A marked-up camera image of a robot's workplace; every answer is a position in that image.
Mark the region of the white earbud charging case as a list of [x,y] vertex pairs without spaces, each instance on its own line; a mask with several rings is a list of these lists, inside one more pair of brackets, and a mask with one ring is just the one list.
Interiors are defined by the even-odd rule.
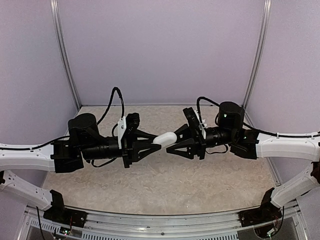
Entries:
[[174,144],[176,141],[177,135],[174,132],[169,131],[155,137],[152,143],[165,148]]

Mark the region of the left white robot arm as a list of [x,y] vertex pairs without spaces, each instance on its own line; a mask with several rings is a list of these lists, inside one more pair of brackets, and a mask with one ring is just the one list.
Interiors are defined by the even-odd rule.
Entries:
[[55,190],[40,190],[13,176],[12,170],[41,170],[56,174],[72,173],[84,168],[84,162],[96,167],[96,160],[105,160],[104,167],[118,158],[125,168],[176,140],[174,134],[156,136],[139,130],[140,115],[136,112],[118,121],[117,136],[102,136],[92,113],[83,113],[68,121],[68,136],[42,145],[25,147],[0,146],[0,188],[28,200],[63,223],[70,218],[63,196]]

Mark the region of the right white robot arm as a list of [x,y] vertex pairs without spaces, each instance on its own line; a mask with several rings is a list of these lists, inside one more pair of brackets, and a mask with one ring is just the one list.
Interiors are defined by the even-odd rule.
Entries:
[[281,134],[250,127],[244,122],[245,109],[231,101],[218,105],[215,127],[206,127],[199,109],[184,108],[187,123],[175,131],[177,141],[166,152],[187,159],[204,159],[207,149],[227,146],[234,155],[258,158],[293,158],[310,161],[310,165],[285,182],[265,193],[265,200],[256,210],[256,218],[266,222],[286,203],[320,185],[320,134]]

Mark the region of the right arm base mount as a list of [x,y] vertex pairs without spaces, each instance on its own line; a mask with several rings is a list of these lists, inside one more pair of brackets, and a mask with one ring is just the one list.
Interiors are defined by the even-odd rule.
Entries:
[[282,218],[281,209],[271,203],[271,195],[274,189],[272,187],[265,192],[259,207],[242,210],[238,213],[242,227],[258,225],[276,220],[276,218]]

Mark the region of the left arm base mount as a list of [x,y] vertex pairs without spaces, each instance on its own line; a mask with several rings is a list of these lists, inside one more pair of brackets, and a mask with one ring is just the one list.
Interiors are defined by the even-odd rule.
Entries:
[[43,212],[43,218],[70,227],[84,228],[88,213],[65,207],[61,193],[50,190],[52,197],[50,208]]

